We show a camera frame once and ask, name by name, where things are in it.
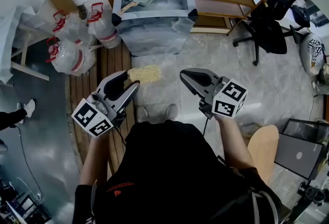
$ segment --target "sneaker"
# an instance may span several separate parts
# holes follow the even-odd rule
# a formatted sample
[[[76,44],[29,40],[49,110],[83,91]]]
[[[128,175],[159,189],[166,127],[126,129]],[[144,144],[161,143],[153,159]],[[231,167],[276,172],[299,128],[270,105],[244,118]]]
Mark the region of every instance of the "sneaker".
[[[16,111],[23,109],[22,104],[21,103],[17,103],[16,106]],[[20,124],[24,123],[24,119],[22,119],[21,121],[19,121]]]
[[[24,109],[27,113],[26,116],[30,118],[35,110],[35,101],[31,99],[28,104],[24,104]]]
[[[171,105],[169,105],[169,107],[166,110],[166,120],[175,121],[177,116],[178,116],[177,105],[172,103]]]
[[[312,85],[312,88],[313,88],[313,91],[317,91],[317,84],[315,82],[311,82],[311,85]]]
[[[146,122],[146,120],[148,119],[148,112],[143,106],[139,106],[137,108],[136,115],[138,123]]]

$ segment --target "black chair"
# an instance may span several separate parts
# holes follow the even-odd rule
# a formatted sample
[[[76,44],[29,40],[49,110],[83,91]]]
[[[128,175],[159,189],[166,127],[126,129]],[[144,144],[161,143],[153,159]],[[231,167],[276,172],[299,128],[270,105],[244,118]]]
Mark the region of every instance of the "black chair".
[[[255,43],[256,60],[255,66],[259,62],[259,46],[267,53],[286,54],[287,45],[282,33],[280,24],[276,20],[281,20],[295,0],[266,0],[268,7],[262,3],[252,13],[251,23],[245,21],[242,24],[251,33],[251,37],[237,39],[233,41],[233,46],[237,47],[240,42],[251,41]]]

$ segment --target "tile floor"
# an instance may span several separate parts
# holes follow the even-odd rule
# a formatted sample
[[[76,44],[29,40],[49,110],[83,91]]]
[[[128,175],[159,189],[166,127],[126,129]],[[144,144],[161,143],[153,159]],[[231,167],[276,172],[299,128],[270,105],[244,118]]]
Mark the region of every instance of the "tile floor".
[[[179,72],[185,68],[198,67],[212,70],[218,76],[234,78],[249,89],[247,100],[236,120],[243,125],[257,122],[275,124],[279,131],[288,118],[308,120],[313,104],[311,78],[305,73],[300,61],[299,47],[292,37],[286,38],[288,52],[285,55],[268,54],[260,48],[260,63],[254,61],[253,41],[240,43],[237,48],[232,40],[249,36],[238,27],[229,36],[222,34],[191,34],[178,55],[154,55],[132,59],[133,67],[157,64],[162,79],[143,84],[135,104],[144,106],[149,121],[162,122],[163,113],[171,103],[179,109],[177,120],[194,124],[203,132],[206,117],[198,110],[199,98],[183,85]],[[323,98],[314,98],[311,119],[322,117]],[[223,156],[220,130],[216,121],[208,122],[205,138],[216,154]],[[282,202],[292,208],[298,199],[296,191],[303,179],[275,165],[270,187]]]

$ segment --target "red handle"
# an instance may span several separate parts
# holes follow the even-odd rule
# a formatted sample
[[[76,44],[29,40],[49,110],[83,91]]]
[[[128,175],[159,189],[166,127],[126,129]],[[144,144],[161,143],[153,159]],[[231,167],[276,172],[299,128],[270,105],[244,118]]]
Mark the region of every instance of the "red handle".
[[[91,17],[87,20],[88,23],[98,21],[102,17],[102,13],[103,13],[103,3],[102,2],[93,3],[92,12],[94,11],[94,6],[97,6],[97,5],[101,5],[102,11],[96,10],[97,11],[96,13],[92,13]]]
[[[97,5],[102,5],[102,6],[101,6],[101,9],[102,9],[101,13],[103,13],[103,3],[102,3],[102,2],[93,3],[93,4],[92,4],[92,11],[94,10],[94,6],[97,6]]]
[[[47,39],[46,40],[46,43],[47,43],[47,46],[49,47],[50,46],[50,44],[49,44],[49,41],[51,41],[51,40],[55,40],[55,43],[58,43],[57,41],[56,41],[56,39],[57,39],[57,37],[51,37],[51,38],[49,38],[49,39]]]
[[[48,51],[48,52],[50,53],[50,57],[51,57],[51,56],[53,56],[53,57],[47,59],[47,60],[46,60],[46,63],[52,62],[53,60],[56,59],[56,56],[54,56],[54,55],[58,54],[58,47],[59,47],[58,42],[57,42],[56,39],[57,39],[57,37],[54,36],[54,37],[51,37],[51,38],[49,38],[49,39],[46,40],[46,43],[47,43],[48,48],[49,48],[50,46],[55,46],[55,48],[56,48],[56,50],[54,51],[54,54],[52,54],[51,52]],[[52,44],[52,45],[50,45],[50,44],[49,44],[49,41],[52,41],[52,40],[54,40],[55,43]]]
[[[57,18],[55,17],[57,14],[62,14],[62,17],[66,18],[66,16],[62,13],[64,10],[60,10],[60,11],[57,11],[53,16],[53,18],[55,19],[55,21],[57,21]]]
[[[56,59],[56,57],[52,57],[52,58],[50,58],[50,59],[47,59],[47,60],[46,60],[46,63],[52,62],[54,59]]]

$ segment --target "cable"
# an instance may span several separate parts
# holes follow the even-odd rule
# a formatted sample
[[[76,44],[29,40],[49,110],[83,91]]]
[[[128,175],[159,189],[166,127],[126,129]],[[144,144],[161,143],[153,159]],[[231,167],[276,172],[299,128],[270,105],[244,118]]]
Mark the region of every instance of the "cable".
[[[204,129],[204,133],[202,134],[203,137],[205,137],[205,132],[206,132],[208,120],[210,120],[210,119],[207,117],[206,124],[205,124],[205,129]]]
[[[315,98],[316,96],[319,96],[319,95],[314,95],[314,96],[313,96],[312,109],[310,110],[310,114],[309,114],[309,119],[308,119],[308,120],[310,120],[310,116],[311,116],[311,114],[312,114],[313,107],[314,107],[314,98]]]
[[[119,131],[116,127],[114,127],[114,129],[115,129],[115,130],[118,132],[118,134],[120,135],[120,137],[121,137],[121,141],[122,141],[123,145],[125,146],[125,142],[124,142],[124,139],[123,139],[123,137],[122,137],[120,131]]]
[[[42,192],[41,192],[41,188],[40,188],[38,182],[36,181],[36,179],[35,179],[35,177],[34,177],[32,171],[31,171],[31,169],[30,169],[30,167],[29,167],[29,164],[28,164],[28,162],[27,162],[27,160],[26,160],[25,151],[24,151],[24,147],[23,147],[22,136],[21,136],[21,129],[20,129],[18,126],[16,126],[16,125],[14,125],[14,128],[17,128],[17,129],[19,130],[19,136],[20,136],[20,141],[21,141],[21,146],[22,146],[22,151],[23,151],[23,156],[24,156],[25,163],[26,163],[26,165],[27,165],[27,168],[28,168],[29,171],[30,171],[30,174],[31,174],[32,178],[34,179],[36,185],[38,186],[38,189],[39,189],[39,191],[40,191],[41,196],[43,197],[43,194],[42,194]]]

